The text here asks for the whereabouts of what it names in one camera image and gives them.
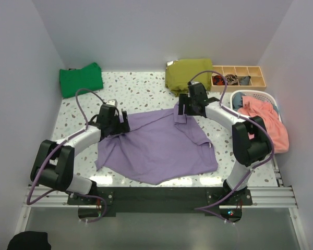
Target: white laundry basket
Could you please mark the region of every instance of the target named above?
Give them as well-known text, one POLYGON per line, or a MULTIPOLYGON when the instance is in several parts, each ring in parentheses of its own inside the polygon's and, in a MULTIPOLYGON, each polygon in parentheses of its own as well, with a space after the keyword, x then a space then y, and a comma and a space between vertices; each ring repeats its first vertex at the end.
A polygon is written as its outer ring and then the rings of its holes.
POLYGON ((271 104, 274 104, 277 108, 277 103, 276 103, 276 100, 271 96, 269 95, 268 93, 266 92, 263 92, 263 91, 257 91, 257 90, 237 90, 237 91, 234 91, 232 94, 231 94, 231 97, 230 97, 230 105, 231 105, 231 109, 233 109, 233 105, 232 105, 232 102, 233 102, 233 98, 234 98, 234 95, 238 92, 242 92, 243 94, 247 95, 247 96, 252 96, 258 100, 261 100, 261 101, 264 101, 264 102, 269 102, 271 104))

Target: folded green cloth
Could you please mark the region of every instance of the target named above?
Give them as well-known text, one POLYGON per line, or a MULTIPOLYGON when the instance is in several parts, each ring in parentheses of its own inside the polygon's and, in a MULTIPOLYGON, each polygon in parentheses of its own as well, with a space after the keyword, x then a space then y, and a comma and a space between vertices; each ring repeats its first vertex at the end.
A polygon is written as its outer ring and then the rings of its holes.
MULTIPOLYGON (((81 88, 90 90, 103 88, 101 68, 97 63, 92 63, 82 69, 61 69, 59 71, 59 82, 63 98, 75 96, 77 90, 81 88)), ((79 95, 84 93, 87 93, 87 91, 81 91, 79 95)))
MULTIPOLYGON (((210 59, 182 59, 175 61, 166 68, 165 83, 175 96, 188 93, 188 82, 197 73, 203 70, 212 70, 210 59)), ((194 79, 201 82, 206 90, 211 89, 211 73, 203 73, 194 79)))

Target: white wall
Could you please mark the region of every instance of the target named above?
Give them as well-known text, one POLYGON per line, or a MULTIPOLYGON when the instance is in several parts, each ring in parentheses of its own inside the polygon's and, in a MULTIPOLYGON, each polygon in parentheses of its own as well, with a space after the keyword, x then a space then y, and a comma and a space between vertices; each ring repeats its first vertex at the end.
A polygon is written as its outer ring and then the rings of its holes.
POLYGON ((278 162, 313 248, 313 0, 293 1, 259 65, 289 132, 278 162))
POLYGON ((256 65, 292 0, 33 0, 67 67, 164 70, 177 58, 256 65))
POLYGON ((7 249, 40 142, 49 138, 63 63, 32 1, 0 0, 0 249, 7 249))

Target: white speckled tabletop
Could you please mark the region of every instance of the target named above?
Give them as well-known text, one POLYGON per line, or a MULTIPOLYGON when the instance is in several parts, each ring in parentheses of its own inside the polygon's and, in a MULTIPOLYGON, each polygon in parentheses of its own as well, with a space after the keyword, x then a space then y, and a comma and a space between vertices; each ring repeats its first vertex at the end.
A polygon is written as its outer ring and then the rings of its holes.
MULTIPOLYGON (((118 109, 128 114, 173 108, 178 98, 165 87, 164 72, 103 72, 104 89, 96 91, 105 101, 117 99, 118 109)), ((220 93, 209 93, 209 97, 220 97, 220 93)), ((100 101, 93 94, 79 96, 81 107, 88 119, 98 114, 100 101)), ((230 93, 226 93, 224 104, 229 105, 230 93)), ((187 176, 165 181, 157 186, 222 186, 233 168, 231 133, 217 122, 196 117, 197 122, 211 140, 218 169, 212 173, 187 176)), ((81 129, 84 119, 74 97, 64 99, 59 111, 52 140, 66 137, 81 129)), ((97 145, 85 149, 75 158, 74 173, 97 182, 98 186, 154 186, 128 179, 107 167, 96 171, 97 145)), ((254 171, 249 186, 277 186, 273 163, 267 163, 254 171)))

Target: gray floor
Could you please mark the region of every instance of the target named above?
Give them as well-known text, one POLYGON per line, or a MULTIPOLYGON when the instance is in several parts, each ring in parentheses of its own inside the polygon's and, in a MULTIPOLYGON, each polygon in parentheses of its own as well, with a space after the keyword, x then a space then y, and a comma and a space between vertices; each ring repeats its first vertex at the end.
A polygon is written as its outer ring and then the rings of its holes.
POLYGON ((27 230, 58 249, 297 250, 288 209, 247 209, 236 224, 203 214, 117 214, 85 226, 76 208, 33 208, 27 230))

